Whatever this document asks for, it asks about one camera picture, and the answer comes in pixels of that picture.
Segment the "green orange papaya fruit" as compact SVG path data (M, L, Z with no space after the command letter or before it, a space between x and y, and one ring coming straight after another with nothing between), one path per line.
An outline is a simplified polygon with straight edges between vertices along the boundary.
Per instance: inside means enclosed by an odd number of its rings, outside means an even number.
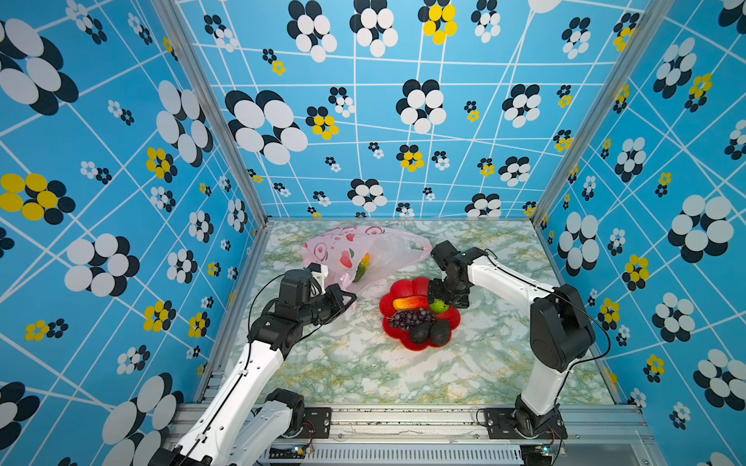
M359 283L363 279L369 266L370 266L370 254L366 254L361 259L361 262L359 262L359 265L357 266L357 271L354 277L354 283Z

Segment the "pink printed plastic bag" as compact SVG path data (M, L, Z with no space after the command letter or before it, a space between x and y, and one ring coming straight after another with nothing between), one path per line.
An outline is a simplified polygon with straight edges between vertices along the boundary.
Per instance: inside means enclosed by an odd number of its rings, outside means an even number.
M337 283L355 294L384 280L403 268L429 258L427 238L383 225L341 226L305 241L300 247L303 265L315 262L328 268L325 285ZM370 266L359 283L354 283L357 266L370 254Z

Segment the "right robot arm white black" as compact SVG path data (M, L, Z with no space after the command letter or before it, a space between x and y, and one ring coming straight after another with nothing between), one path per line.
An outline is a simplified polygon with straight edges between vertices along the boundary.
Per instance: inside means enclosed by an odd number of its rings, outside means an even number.
M431 257L443 277L431 281L427 298L456 309L469 307L469 293L480 287L508 301L530 319L534 357L528 382L515 402L514 428L536 438L560 419L559 398L571 370L588 362L596 343L593 319L571 285L552 287L501 264L486 250L461 252L450 242L438 244Z

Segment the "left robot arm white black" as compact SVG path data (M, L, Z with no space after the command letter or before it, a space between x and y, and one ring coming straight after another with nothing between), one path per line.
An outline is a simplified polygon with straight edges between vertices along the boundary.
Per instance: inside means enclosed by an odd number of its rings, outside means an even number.
M260 410L253 409L262 390L286 361L291 349L307 337L309 325L320 329L344 314L357 295L333 283L322 289L281 285L253 322L239 361L216 397L176 446L160 448L150 465L253 465L280 437L303 423L302 395L278 389Z

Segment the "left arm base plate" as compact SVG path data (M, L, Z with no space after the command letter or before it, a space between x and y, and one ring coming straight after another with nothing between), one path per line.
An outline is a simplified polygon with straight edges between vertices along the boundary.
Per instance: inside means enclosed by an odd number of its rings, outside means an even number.
M333 411L328 407L305 408L302 419L283 435L285 439L328 439Z

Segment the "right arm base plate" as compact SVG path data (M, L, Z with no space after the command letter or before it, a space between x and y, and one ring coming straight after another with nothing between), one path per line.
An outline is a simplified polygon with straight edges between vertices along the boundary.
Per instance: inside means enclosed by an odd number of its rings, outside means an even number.
M543 441L566 440L568 434L558 407L536 417L530 410L515 408L485 408L479 423L491 440Z

